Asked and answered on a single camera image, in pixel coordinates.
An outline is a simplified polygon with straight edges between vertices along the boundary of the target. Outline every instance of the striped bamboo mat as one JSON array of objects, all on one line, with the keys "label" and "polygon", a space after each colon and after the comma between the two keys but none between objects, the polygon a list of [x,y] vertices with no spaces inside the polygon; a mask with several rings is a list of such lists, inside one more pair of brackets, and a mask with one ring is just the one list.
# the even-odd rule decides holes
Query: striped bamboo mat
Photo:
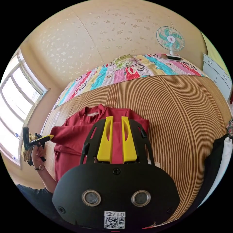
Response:
[{"label": "striped bamboo mat", "polygon": [[[206,77],[164,75],[102,87],[53,110],[43,135],[85,106],[99,104],[130,108],[150,120],[149,139],[155,161],[173,178],[181,200],[168,222],[181,217],[202,184],[204,159],[210,154],[214,140],[226,134],[225,126],[231,119],[229,107],[216,85]],[[54,177],[53,149],[54,144],[49,142],[46,167]]]}]

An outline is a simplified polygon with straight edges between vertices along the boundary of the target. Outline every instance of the sticker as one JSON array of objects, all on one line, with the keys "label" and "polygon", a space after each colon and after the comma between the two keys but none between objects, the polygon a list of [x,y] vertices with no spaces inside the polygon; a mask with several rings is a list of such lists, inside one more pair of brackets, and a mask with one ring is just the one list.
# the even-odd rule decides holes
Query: sticker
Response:
[{"label": "sticker", "polygon": [[105,229],[125,229],[125,212],[105,211]]}]

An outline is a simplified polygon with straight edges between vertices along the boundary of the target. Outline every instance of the screw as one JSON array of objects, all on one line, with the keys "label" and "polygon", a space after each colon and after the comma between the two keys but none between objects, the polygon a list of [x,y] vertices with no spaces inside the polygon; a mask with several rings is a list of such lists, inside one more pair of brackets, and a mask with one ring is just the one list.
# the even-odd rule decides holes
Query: screw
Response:
[{"label": "screw", "polygon": [[174,212],[174,208],[170,207],[168,210],[167,210],[167,213],[168,214],[172,214]]},{"label": "screw", "polygon": [[113,174],[114,175],[119,175],[121,173],[121,170],[119,168],[114,168],[113,169]]},{"label": "screw", "polygon": [[58,207],[58,211],[62,214],[65,214],[65,212],[66,212],[65,209],[61,206]]}]

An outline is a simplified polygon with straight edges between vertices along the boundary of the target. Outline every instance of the red t-shirt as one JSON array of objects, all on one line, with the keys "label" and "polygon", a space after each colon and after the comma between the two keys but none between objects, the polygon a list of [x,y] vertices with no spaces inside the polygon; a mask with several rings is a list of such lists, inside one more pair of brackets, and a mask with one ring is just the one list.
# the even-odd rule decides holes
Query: red t-shirt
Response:
[{"label": "red t-shirt", "polygon": [[131,109],[109,108],[102,104],[88,108],[69,117],[62,126],[53,127],[51,135],[54,135],[52,142],[56,143],[55,152],[55,176],[56,181],[70,169],[79,165],[84,142],[94,123],[106,117],[113,116],[113,148],[112,163],[123,163],[122,157],[122,126],[121,117],[140,123],[148,133],[149,121],[143,119]]}]

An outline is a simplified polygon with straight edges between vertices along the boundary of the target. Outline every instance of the blue jeans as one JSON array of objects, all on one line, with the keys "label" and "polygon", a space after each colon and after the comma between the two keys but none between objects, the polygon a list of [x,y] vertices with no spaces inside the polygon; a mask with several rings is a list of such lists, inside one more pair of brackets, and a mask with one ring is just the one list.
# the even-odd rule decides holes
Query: blue jeans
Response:
[{"label": "blue jeans", "polygon": [[55,223],[71,230],[78,232],[78,228],[65,220],[59,215],[55,206],[52,203],[53,194],[46,188],[44,189],[32,189],[21,184],[16,185],[23,196],[43,215]]}]

